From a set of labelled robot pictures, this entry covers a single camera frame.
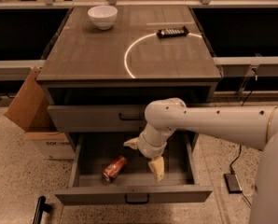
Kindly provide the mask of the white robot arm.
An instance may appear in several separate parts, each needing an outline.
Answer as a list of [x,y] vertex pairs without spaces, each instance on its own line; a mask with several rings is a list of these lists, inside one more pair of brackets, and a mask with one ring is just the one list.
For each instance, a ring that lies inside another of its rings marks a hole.
[[150,103],[145,118],[144,130],[124,145],[149,159],[158,181],[167,139],[178,129],[261,150],[249,224],[278,224],[278,106],[188,107],[170,98]]

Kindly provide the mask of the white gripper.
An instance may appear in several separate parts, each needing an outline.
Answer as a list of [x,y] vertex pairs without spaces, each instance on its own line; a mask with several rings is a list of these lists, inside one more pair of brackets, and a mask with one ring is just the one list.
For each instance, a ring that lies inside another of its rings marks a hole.
[[132,138],[123,143],[123,146],[131,149],[139,149],[140,152],[148,159],[149,169],[154,175],[157,182],[164,178],[164,158],[161,156],[168,139],[167,129],[156,129],[147,124],[139,137]]

